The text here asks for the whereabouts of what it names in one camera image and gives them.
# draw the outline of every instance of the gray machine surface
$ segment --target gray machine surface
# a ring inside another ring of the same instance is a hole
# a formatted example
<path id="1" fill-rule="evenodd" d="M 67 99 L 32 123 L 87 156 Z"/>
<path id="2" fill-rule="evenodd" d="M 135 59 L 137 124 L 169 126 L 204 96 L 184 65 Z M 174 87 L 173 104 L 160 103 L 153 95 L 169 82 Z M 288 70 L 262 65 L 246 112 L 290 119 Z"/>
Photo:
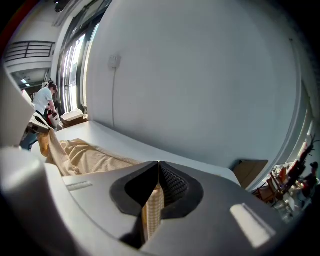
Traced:
<path id="1" fill-rule="evenodd" d="M 11 161 L 12 156 L 20 161 Z M 54 165 L 24 150 L 1 149 L 0 161 L 5 200 L 50 255 L 262 255 L 272 251 L 284 227 L 275 211 L 234 182 L 173 163 L 62 178 Z M 141 214 L 130 210 L 142 209 L 158 175 L 165 200 L 162 221 L 146 243 L 137 243 Z M 235 219 L 231 208 L 237 205 L 250 209 L 265 231 L 272 230 L 263 244 L 252 244 Z M 183 217 L 170 215 L 175 212 Z"/>

